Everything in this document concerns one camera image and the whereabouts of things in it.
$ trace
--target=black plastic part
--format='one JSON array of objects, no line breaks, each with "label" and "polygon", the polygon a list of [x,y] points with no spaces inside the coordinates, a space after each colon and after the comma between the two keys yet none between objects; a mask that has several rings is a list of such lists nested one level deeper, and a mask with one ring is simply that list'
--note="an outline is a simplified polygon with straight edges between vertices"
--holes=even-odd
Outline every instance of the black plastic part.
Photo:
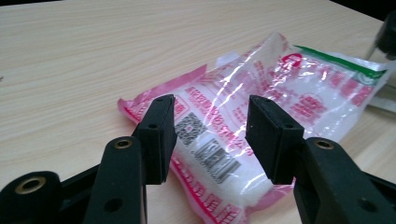
[{"label": "black plastic part", "polygon": [[375,39],[376,46],[390,60],[396,60],[396,10],[391,11]]},{"label": "black plastic part", "polygon": [[99,165],[62,182],[62,205],[55,223],[82,223]]},{"label": "black plastic part", "polygon": [[394,0],[375,0],[375,1],[361,1],[361,0],[331,0],[344,7],[349,7],[353,10],[359,11],[367,16],[371,16],[378,20],[384,21],[387,15],[396,9]]},{"label": "black plastic part", "polygon": [[152,101],[133,136],[139,138],[144,150],[146,184],[161,185],[166,181],[177,134],[174,118],[175,97],[165,95]]},{"label": "black plastic part", "polygon": [[135,137],[110,141],[105,149],[83,223],[146,223],[142,147]]},{"label": "black plastic part", "polygon": [[[396,222],[389,202],[337,143],[309,138],[301,153],[314,185],[314,190],[306,189],[296,176],[294,193],[303,223]],[[307,203],[306,195],[311,201],[318,195],[319,206]]]},{"label": "black plastic part", "polygon": [[294,149],[303,142],[304,128],[275,102],[251,95],[246,139],[274,184],[291,184]]},{"label": "black plastic part", "polygon": [[22,5],[22,4],[33,4],[33,3],[44,3],[44,2],[55,2],[62,0],[2,0],[0,2],[0,7]]},{"label": "black plastic part", "polygon": [[375,175],[370,175],[367,173],[365,174],[367,177],[369,177],[370,181],[379,190],[379,192],[381,192],[385,199],[388,200],[390,206],[396,212],[396,185]]},{"label": "black plastic part", "polygon": [[61,182],[53,172],[23,175],[0,193],[0,223],[52,223],[61,203]]}]

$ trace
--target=brass insert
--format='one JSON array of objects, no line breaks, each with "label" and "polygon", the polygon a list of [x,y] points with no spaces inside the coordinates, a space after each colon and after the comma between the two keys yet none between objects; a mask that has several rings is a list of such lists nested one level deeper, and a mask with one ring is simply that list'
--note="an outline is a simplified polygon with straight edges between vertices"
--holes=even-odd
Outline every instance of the brass insert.
[{"label": "brass insert", "polygon": [[130,147],[132,145],[132,141],[129,139],[121,139],[120,141],[114,144],[114,147],[117,149],[124,149]]},{"label": "brass insert", "polygon": [[323,141],[323,140],[315,141],[315,145],[317,145],[317,147],[321,147],[323,149],[333,149],[334,148],[332,143]]},{"label": "brass insert", "polygon": [[16,188],[15,192],[17,194],[29,194],[41,189],[47,180],[43,176],[32,176],[29,179],[23,180]]}]

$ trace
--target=light wood surface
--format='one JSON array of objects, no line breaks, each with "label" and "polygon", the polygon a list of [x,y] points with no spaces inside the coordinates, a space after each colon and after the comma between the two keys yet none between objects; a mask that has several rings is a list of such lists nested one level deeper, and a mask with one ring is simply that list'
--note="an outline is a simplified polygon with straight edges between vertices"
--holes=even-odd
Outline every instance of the light wood surface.
[{"label": "light wood surface", "polygon": [[[65,0],[0,7],[0,188],[33,171],[62,180],[129,135],[119,98],[272,32],[292,44],[362,58],[382,24],[325,0]],[[396,182],[396,118],[368,107],[340,142],[359,167]],[[251,223],[301,223],[292,193]],[[148,223],[203,223],[173,174],[148,187]]]}]

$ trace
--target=transparent plastic bag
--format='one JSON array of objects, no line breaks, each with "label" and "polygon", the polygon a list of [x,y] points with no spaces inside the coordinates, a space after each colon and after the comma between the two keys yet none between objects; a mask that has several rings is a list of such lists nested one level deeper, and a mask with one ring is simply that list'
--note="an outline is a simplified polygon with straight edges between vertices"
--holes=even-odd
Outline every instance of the transparent plastic bag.
[{"label": "transparent plastic bag", "polygon": [[171,169],[193,210],[205,223],[247,223],[251,212],[292,189],[267,179],[245,140],[249,95],[277,102],[305,127],[304,137],[338,141],[385,82],[387,66],[294,47],[273,33],[219,68],[202,66],[133,100],[120,99],[119,109],[137,123],[154,98],[174,94],[178,139]]}]

